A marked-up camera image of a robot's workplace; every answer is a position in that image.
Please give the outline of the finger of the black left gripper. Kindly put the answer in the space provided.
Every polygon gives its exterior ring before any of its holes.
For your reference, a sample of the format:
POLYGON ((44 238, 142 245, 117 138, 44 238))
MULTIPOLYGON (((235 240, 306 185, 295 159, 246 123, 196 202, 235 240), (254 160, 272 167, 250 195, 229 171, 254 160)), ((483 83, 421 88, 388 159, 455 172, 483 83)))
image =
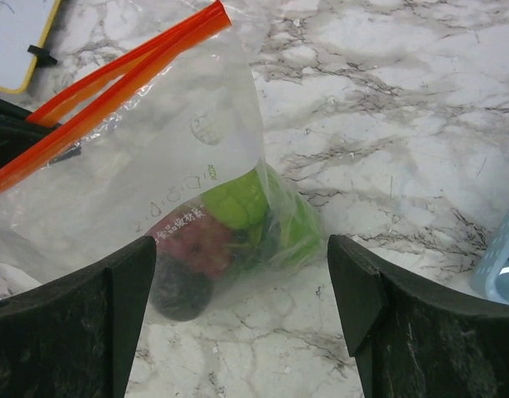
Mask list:
POLYGON ((0 99, 0 169, 55 131, 27 121, 30 111, 0 99))

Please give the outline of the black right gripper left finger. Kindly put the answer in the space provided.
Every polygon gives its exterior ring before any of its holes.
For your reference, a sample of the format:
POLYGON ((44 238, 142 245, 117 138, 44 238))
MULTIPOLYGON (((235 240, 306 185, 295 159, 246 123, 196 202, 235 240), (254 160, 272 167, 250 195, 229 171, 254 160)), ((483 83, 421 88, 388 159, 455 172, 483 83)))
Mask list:
POLYGON ((122 397, 156 262, 144 236, 0 300, 0 397, 122 397))

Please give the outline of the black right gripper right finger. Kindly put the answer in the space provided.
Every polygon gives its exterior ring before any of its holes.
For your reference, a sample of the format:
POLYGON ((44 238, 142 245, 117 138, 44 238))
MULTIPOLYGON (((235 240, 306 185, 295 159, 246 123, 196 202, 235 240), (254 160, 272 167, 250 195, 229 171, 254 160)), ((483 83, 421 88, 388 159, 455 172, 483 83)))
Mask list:
POLYGON ((509 397, 509 305, 450 289, 343 235, 327 243, 367 397, 509 397))

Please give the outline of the pink fake grape bunch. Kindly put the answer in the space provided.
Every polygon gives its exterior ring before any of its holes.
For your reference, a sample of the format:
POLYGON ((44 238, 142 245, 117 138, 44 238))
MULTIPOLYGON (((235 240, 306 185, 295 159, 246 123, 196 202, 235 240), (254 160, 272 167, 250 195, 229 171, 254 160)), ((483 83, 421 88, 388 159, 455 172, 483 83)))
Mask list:
POLYGON ((155 239, 159 251, 211 279, 219 279, 231 264, 232 229, 200 207, 177 208, 148 234, 155 239))

